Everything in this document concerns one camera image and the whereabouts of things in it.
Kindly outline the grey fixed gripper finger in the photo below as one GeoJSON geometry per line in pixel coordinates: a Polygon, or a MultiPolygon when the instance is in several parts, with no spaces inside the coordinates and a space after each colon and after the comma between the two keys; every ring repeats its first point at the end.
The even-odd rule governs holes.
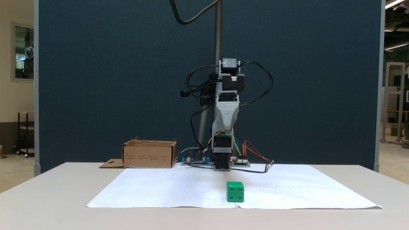
{"type": "Polygon", "coordinates": [[[216,102],[216,131],[232,134],[239,112],[239,102],[216,102]]]}

